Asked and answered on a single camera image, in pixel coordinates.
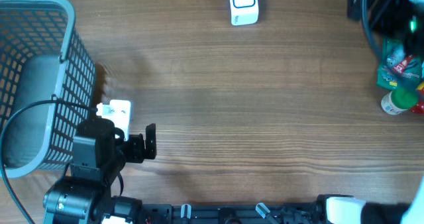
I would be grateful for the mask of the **green lid jar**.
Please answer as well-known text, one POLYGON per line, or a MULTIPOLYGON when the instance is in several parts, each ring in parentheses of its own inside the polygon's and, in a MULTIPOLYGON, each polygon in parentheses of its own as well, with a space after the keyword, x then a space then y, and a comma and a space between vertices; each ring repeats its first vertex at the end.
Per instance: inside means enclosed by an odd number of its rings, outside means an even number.
POLYGON ((419 96, 409 89, 398 87, 381 100, 381 108, 389 115, 399 115, 414 107, 419 101, 419 96))

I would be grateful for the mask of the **green snack bag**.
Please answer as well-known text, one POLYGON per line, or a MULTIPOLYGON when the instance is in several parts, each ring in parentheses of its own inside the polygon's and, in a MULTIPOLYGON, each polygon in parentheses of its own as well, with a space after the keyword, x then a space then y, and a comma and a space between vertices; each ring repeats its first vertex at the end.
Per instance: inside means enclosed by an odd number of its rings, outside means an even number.
MULTIPOLYGON (((384 59, 380 62, 380 65, 378 66, 378 75, 377 75, 376 84, 377 86, 380 86, 388 90, 393 90, 399 85, 399 82, 398 82, 399 79, 392 74, 393 72, 392 68, 388 67, 386 64, 386 58, 388 54, 392 51, 393 47, 396 47, 398 45, 403 46, 403 43, 398 40, 393 40, 390 38, 385 38, 383 41, 384 59)), ((420 59, 419 65, 417 65, 414 68, 408 69, 404 73, 400 74, 402 76, 401 80, 411 85, 418 85, 421 81, 421 76, 422 76, 421 65, 422 65, 422 61, 420 59)))

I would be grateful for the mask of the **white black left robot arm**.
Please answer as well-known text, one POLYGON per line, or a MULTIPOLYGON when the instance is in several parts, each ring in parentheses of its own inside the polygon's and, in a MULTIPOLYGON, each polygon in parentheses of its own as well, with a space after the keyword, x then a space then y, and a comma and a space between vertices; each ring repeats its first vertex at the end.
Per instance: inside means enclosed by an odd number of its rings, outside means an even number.
POLYGON ((142 201, 113 196, 111 186, 122 180, 127 163, 156 157, 156 125, 145 134, 130 135, 104 118, 81 122, 73 141, 74 157, 46 192, 44 223, 147 223, 142 201))

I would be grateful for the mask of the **red chilli sauce bottle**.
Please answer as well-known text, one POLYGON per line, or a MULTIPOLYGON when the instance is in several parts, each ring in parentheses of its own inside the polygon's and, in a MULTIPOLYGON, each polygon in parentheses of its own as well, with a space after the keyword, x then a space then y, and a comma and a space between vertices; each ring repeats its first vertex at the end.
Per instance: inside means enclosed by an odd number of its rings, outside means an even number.
POLYGON ((412 108, 410 108, 409 110, 412 113, 416 113, 416 114, 422 115, 422 114, 424 114, 424 102, 423 102, 424 82, 421 82, 417 86, 417 92, 420 94, 419 100, 418 100, 417 104, 415 106, 413 106, 412 108))

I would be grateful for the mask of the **red sauce sachet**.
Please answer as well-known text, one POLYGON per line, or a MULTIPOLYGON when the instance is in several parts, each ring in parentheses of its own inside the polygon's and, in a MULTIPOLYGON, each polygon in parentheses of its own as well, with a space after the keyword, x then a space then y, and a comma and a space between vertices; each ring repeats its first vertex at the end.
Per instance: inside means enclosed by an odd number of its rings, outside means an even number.
POLYGON ((420 59, 416 56, 406 56, 401 62, 392 67, 392 71, 402 74, 406 70, 416 67, 420 64, 420 59))

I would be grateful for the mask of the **teal wet wipes pack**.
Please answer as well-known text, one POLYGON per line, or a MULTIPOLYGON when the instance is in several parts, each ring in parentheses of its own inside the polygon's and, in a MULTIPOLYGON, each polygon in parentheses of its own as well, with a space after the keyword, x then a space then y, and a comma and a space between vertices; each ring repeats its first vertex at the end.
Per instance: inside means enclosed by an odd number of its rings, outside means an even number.
POLYGON ((398 45, 393 47, 392 51, 388 54, 386 58, 386 64, 388 67, 392 68, 399 64, 404 58, 405 50, 402 45, 398 45))

